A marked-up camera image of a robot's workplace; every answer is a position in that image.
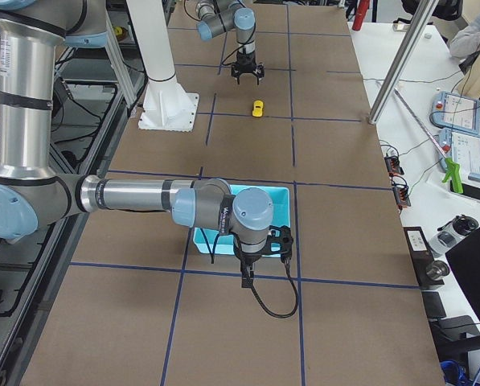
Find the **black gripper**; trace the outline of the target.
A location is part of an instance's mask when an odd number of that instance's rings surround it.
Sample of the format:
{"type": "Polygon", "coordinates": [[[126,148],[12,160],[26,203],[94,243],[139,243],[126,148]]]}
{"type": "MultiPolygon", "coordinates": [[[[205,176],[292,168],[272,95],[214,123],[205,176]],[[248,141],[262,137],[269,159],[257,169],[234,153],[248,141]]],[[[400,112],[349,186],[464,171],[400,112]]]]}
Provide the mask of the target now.
{"type": "Polygon", "coordinates": [[[235,257],[240,261],[240,271],[241,271],[241,287],[242,288],[252,288],[253,287],[253,264],[260,260],[262,254],[258,253],[247,253],[244,252],[237,244],[233,245],[233,252],[235,257]]]}
{"type": "Polygon", "coordinates": [[[256,77],[256,84],[260,85],[265,77],[265,68],[263,64],[256,62],[256,53],[243,53],[238,51],[236,53],[236,61],[231,65],[231,76],[240,85],[240,77],[243,74],[251,74],[256,77]]]}

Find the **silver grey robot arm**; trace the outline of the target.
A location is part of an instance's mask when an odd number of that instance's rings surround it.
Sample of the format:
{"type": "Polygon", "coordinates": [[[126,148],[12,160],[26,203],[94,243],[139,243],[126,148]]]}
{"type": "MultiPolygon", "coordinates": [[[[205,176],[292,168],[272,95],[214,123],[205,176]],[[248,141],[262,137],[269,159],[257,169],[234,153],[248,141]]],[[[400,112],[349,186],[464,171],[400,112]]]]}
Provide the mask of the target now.
{"type": "MultiPolygon", "coordinates": [[[[141,129],[192,128],[199,96],[177,81],[161,1],[128,1],[136,41],[146,66],[146,106],[141,129]]],[[[240,73],[255,68],[255,14],[242,1],[199,4],[202,39],[236,30],[240,73]]],[[[116,180],[56,174],[48,161],[55,49],[104,47],[105,1],[0,1],[0,238],[28,236],[75,214],[98,210],[169,212],[176,224],[233,235],[242,287],[253,289],[254,263],[268,256],[275,234],[273,201],[260,188],[233,195],[222,179],[116,180]]]]}
{"type": "Polygon", "coordinates": [[[231,77],[240,83],[242,75],[256,78],[260,84],[265,67],[256,61],[256,16],[244,1],[197,1],[196,28],[202,41],[209,41],[233,31],[236,48],[226,55],[221,67],[230,68],[231,77]]]}

